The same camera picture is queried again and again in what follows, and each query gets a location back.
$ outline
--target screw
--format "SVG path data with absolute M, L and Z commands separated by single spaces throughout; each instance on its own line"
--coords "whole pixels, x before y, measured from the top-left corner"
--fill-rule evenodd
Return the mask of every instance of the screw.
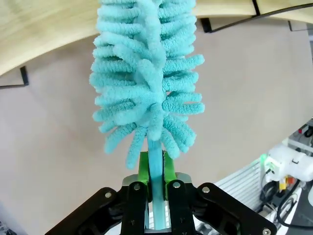
M 111 196 L 112 196 L 112 193 L 110 193 L 110 192 L 107 192 L 105 195 L 106 198 L 110 198 Z
M 263 229 L 263 232 L 262 232 L 263 235 L 270 235 L 271 234 L 271 231 L 269 229 Z
M 208 193 L 208 192 L 210 192 L 210 189 L 208 187 L 203 187 L 202 192 Z
M 140 185 L 139 184 L 135 184 L 134 189 L 137 191 L 140 189 Z
M 180 183 L 178 183 L 178 182 L 173 183 L 173 187 L 174 188 L 179 188 L 180 187 Z

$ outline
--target red object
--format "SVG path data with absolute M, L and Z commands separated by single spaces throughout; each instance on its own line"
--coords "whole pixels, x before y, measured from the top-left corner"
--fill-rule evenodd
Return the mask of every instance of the red object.
M 287 178 L 287 184 L 292 185 L 292 184 L 294 184 L 294 182 L 295 182 L 295 179 L 293 177 L 288 177 Z

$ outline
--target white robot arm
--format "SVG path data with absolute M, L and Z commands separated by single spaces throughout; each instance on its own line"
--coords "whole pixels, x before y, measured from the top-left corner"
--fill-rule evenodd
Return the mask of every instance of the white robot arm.
M 265 160 L 265 171 L 270 170 L 267 178 L 280 181 L 290 175 L 301 181 L 313 180 L 313 157 L 297 152 L 283 144 L 279 144 L 268 152 Z M 313 190 L 309 193 L 309 202 L 313 206 Z

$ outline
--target blue microfiber duster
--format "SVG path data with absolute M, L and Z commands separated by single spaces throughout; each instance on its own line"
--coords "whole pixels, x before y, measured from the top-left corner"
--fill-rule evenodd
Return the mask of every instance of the blue microfiber duster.
M 204 62 L 185 57 L 194 48 L 195 0 L 100 0 L 90 84 L 101 107 L 93 114 L 102 133 L 111 132 L 105 152 L 134 132 L 126 165 L 134 168 L 147 137 L 153 186 L 155 228 L 165 225 L 162 194 L 162 147 L 174 159 L 187 152 L 196 134 L 185 123 L 202 113 L 201 94 L 194 93 Z

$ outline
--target beige floor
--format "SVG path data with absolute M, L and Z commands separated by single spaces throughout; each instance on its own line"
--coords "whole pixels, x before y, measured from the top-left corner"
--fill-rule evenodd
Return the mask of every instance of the beige floor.
M 28 62 L 30 85 L 0 90 L 0 200 L 30 235 L 135 172 L 124 167 L 131 137 L 105 155 L 91 118 L 92 41 Z M 310 119 L 313 70 L 307 32 L 290 32 L 285 21 L 214 34 L 199 27 L 195 47 L 206 58 L 197 84 L 206 111 L 189 121 L 198 137 L 176 167 L 199 185 L 240 169 Z

